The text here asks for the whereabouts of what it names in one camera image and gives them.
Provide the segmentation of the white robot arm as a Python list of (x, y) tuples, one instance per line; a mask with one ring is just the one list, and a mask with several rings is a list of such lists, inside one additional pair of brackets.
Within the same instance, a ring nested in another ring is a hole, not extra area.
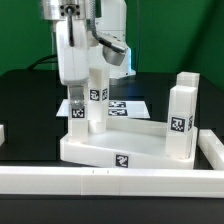
[(53, 23), (61, 83), (69, 105), (82, 109), (93, 68), (106, 68), (116, 82), (134, 72), (125, 40), (124, 0), (41, 0), (43, 17)]

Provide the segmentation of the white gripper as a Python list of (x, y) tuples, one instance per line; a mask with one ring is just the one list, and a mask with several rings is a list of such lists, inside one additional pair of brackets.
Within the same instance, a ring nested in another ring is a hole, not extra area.
[(56, 44), (61, 83), (68, 88), (68, 99), (72, 109), (84, 107), (84, 85), (90, 75), (89, 32), (84, 20), (73, 20), (74, 45), (69, 44), (68, 20), (56, 23)]

